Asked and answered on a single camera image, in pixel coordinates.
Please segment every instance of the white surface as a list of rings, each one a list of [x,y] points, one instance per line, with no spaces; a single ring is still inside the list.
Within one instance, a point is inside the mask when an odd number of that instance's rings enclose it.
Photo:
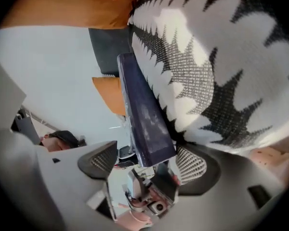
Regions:
[[[127,174],[132,170],[131,167],[126,169],[113,169],[108,176],[109,194],[114,203],[128,205],[122,185],[127,183]],[[127,209],[114,206],[116,215],[121,215]]]
[[[26,95],[0,66],[0,129],[10,128]]]
[[[88,144],[128,144],[119,119],[92,83],[101,76],[87,28],[22,26],[0,30],[0,63],[27,95],[24,106]]]
[[[44,182],[63,216],[67,231],[123,231],[112,220],[93,211],[86,204],[88,199],[102,188],[104,182],[93,180],[83,174],[77,166],[77,159],[101,145],[53,153],[49,153],[43,147],[35,147]],[[54,164],[53,157],[61,161]]]

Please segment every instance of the orange cushion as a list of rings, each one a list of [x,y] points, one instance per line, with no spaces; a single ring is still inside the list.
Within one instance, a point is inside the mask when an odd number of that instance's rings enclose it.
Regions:
[[[1,27],[81,26],[124,28],[133,0],[18,0]]]
[[[125,116],[120,78],[93,77],[92,81],[108,108],[117,115]]]

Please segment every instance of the black and white patterned cushion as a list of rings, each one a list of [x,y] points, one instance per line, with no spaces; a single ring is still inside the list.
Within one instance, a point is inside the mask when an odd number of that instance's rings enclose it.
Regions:
[[[235,152],[289,135],[289,36],[263,0],[138,0],[129,25],[174,139]]]

